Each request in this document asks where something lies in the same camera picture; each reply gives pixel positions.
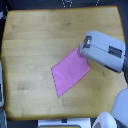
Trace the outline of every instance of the wood grain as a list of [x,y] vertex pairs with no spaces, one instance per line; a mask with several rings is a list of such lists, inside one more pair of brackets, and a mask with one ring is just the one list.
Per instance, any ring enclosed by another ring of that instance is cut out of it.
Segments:
[[116,74],[89,60],[90,71],[60,98],[51,68],[75,49],[88,30],[124,41],[116,7],[10,11],[2,66],[7,119],[97,117],[111,112],[116,95],[127,87]]

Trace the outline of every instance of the pink cloth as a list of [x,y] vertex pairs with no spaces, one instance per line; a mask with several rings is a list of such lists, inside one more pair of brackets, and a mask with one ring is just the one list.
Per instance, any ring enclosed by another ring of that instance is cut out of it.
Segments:
[[89,71],[86,58],[80,56],[77,53],[77,49],[73,50],[51,69],[58,97],[70,89]]

